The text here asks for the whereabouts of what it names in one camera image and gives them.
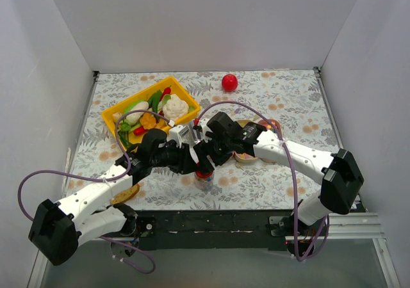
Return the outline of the red jar lid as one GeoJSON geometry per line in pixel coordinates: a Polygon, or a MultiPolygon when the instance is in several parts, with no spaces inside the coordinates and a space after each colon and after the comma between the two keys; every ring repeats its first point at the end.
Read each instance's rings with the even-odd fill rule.
{"type": "Polygon", "coordinates": [[[208,179],[211,176],[213,176],[214,172],[209,172],[209,173],[203,173],[201,171],[196,171],[195,172],[196,176],[200,179],[208,179]]]}

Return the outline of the clear glass jar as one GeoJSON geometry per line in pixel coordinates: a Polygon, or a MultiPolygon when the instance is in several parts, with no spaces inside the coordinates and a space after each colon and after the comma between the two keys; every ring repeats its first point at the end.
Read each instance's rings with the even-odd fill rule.
{"type": "Polygon", "coordinates": [[[208,179],[200,179],[196,176],[196,174],[194,175],[194,177],[195,177],[195,186],[200,190],[207,191],[213,186],[214,174],[208,179]]]}

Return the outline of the tray of pale jelly candies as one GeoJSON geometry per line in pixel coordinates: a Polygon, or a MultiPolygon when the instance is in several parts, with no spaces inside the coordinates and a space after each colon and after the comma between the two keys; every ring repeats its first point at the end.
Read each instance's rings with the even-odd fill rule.
{"type": "MultiPolygon", "coordinates": [[[[241,127],[245,127],[247,123],[250,122],[250,120],[238,120],[237,121],[241,127]]],[[[238,154],[234,153],[234,158],[239,162],[239,163],[244,163],[244,164],[251,164],[255,163],[258,160],[258,157],[251,156],[246,153],[238,154]]]]}

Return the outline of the tray of star candies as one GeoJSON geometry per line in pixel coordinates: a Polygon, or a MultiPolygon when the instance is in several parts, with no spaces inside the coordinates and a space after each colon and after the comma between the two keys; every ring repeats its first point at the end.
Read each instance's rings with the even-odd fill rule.
{"type": "Polygon", "coordinates": [[[279,124],[279,122],[274,119],[269,119],[268,122],[262,119],[258,123],[266,127],[267,131],[270,131],[274,134],[274,136],[269,137],[271,139],[271,143],[278,147],[279,150],[282,150],[283,148],[279,145],[280,140],[278,139],[278,137],[282,136],[281,125],[279,124]]]}

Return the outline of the metal scoop spoon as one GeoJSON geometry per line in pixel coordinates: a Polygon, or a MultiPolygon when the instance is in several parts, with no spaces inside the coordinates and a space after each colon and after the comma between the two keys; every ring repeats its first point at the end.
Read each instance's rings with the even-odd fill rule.
{"type": "Polygon", "coordinates": [[[188,130],[195,144],[198,144],[204,139],[204,134],[200,122],[196,122],[195,120],[190,121],[190,123],[188,124],[188,130]]]}

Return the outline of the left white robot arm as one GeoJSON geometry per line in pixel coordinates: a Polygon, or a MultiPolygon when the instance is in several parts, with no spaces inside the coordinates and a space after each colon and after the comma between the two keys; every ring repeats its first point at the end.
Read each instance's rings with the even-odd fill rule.
{"type": "Polygon", "coordinates": [[[148,131],[136,150],[115,161],[100,178],[57,202],[44,200],[36,210],[29,240],[54,265],[69,260],[83,244],[105,234],[118,232],[131,236],[136,229],[136,212],[119,203],[105,211],[98,209],[117,194],[130,189],[151,174],[166,167],[175,173],[192,173],[198,166],[188,144],[181,141],[185,127],[148,131]]]}

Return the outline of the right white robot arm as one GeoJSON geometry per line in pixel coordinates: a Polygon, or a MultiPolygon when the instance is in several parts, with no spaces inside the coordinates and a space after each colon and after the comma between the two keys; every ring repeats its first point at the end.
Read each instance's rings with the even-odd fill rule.
{"type": "Polygon", "coordinates": [[[223,112],[208,121],[196,121],[195,128],[204,135],[195,147],[202,166],[206,157],[221,165],[232,152],[245,153],[293,168],[320,185],[319,191],[294,208],[297,215],[290,218],[290,227],[297,235],[307,234],[330,213],[348,214],[364,182],[354,156],[342,148],[331,153],[282,141],[263,125],[249,122],[241,126],[223,112]]]}

